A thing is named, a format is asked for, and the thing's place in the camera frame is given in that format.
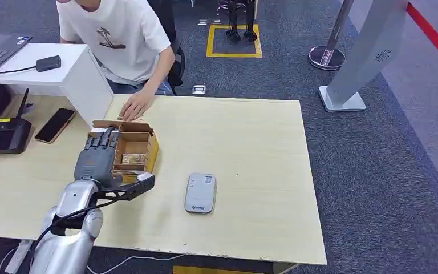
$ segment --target white power bank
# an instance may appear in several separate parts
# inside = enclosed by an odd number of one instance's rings
[[[185,193],[185,210],[210,213],[214,207],[216,178],[212,174],[192,173]]]

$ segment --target black cable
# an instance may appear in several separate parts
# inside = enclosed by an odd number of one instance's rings
[[[0,74],[4,74],[4,73],[12,73],[12,72],[20,72],[20,71],[25,71],[25,70],[32,70],[35,69],[36,66],[32,66],[32,67],[26,67],[26,68],[22,68],[20,70],[9,70],[9,71],[0,71]]]
[[[90,211],[90,210],[97,209],[97,208],[100,208],[100,207],[106,207],[106,206],[109,206],[109,205],[111,205],[111,204],[113,204],[113,203],[118,202],[119,200],[121,200],[121,198],[118,196],[118,197],[116,197],[114,200],[111,200],[110,202],[107,202],[107,203],[104,203],[104,204],[100,204],[100,205],[94,205],[94,206],[92,206],[92,207],[87,207],[87,208],[84,208],[84,209],[80,209],[80,210],[78,210],[78,211],[72,212],[72,213],[66,215],[65,217],[62,217],[62,218],[60,218],[60,219],[54,221],[49,227],[47,227],[47,228],[41,233],[41,235],[39,235],[39,237],[36,239],[36,241],[34,241],[33,244],[31,245],[31,248],[30,248],[31,259],[34,257],[34,251],[36,250],[36,247],[38,246],[38,243],[44,238],[44,236],[46,235],[46,233],[48,233],[53,227],[55,227],[56,225],[58,225],[58,224],[61,223],[62,221],[67,220],[67,219],[69,219],[69,218],[71,218],[71,217],[73,217],[73,216],[76,216],[76,215],[78,215],[78,214],[81,214],[81,213],[84,213],[84,212],[88,212],[88,211]]]

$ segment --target silver stanchion base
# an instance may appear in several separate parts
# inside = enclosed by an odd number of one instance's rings
[[[343,52],[335,49],[333,51],[333,55],[331,56],[330,63],[327,66],[320,64],[323,53],[325,52],[326,46],[318,46],[314,47],[308,53],[308,60],[310,63],[321,69],[321,70],[337,70],[339,69],[343,63],[345,62],[345,55]]]
[[[319,88],[320,91],[320,97],[322,98],[323,105],[325,106],[325,110],[328,112],[335,112],[335,111],[360,111],[365,110],[365,103],[363,103],[362,97],[360,97],[360,94],[355,93],[354,96],[352,96],[348,101],[346,101],[341,106],[335,106],[331,103],[330,97],[328,96],[328,93],[326,92],[326,88],[328,86],[321,86]]]

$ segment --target smartphone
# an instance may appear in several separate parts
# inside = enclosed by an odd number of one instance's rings
[[[74,110],[67,110],[66,108],[58,109],[38,134],[34,136],[34,139],[51,144],[69,124],[75,114]]]

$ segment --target robotic hand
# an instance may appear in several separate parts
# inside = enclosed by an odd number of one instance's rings
[[[66,186],[58,205],[48,211],[42,234],[31,247],[34,260],[30,274],[83,274],[103,224],[99,208],[130,201],[153,188],[155,177],[147,172],[123,186],[121,178],[113,177],[117,140],[118,132],[112,127],[97,138],[88,138],[76,162],[75,181]],[[98,205],[99,199],[109,202]],[[79,232],[66,236],[67,229]]]

